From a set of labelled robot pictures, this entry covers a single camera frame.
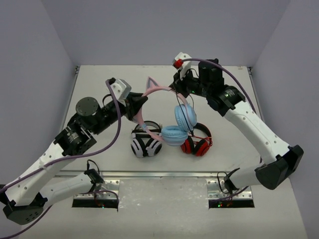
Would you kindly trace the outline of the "pink blue cat-ear headphones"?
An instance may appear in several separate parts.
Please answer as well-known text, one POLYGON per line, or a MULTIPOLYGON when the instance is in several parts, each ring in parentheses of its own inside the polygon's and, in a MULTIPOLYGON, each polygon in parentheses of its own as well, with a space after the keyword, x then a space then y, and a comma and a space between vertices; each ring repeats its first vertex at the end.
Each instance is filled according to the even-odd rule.
POLYGON ((186 98, 168 86, 148 77, 143 96, 151 101, 141 108, 134 121, 153 139, 169 146, 181 146, 197 124, 197 115, 186 98), (146 120, 153 118, 162 124, 160 133, 153 132, 146 120))

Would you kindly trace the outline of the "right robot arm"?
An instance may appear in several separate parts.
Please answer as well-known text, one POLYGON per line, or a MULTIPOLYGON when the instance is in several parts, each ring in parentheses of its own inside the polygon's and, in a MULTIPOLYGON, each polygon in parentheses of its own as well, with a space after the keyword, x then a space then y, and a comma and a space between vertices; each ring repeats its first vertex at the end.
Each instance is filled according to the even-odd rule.
POLYGON ((242 86, 225 84, 223 73, 234 76, 219 65, 218 59, 198 62, 198 77, 191 72, 194 59, 175 59, 177 70, 171 86, 187 97, 190 94, 206 98, 208 105, 231 122, 254 146, 261 163, 252 168, 237 168, 224 177, 224 186, 233 193, 246 186, 263 185, 274 190, 293 174, 304 154, 299 145, 291 146, 280 139, 257 115, 242 86))

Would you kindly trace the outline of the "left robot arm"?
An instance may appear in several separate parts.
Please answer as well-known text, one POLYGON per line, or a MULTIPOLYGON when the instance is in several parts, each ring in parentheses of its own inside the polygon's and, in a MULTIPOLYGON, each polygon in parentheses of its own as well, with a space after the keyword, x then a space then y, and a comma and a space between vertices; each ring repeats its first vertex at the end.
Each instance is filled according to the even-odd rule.
POLYGON ((93 97, 79 100, 76 113, 66 128, 39 159, 16 180, 1 186, 0 201, 7 219, 26 225, 57 202, 100 189, 104 180, 95 169, 87 169, 60 183, 49 185, 48 182, 96 143, 95 134, 100 134, 122 116, 132 120, 147 100, 141 93, 129 93, 125 105, 111 101, 101 107, 93 97))

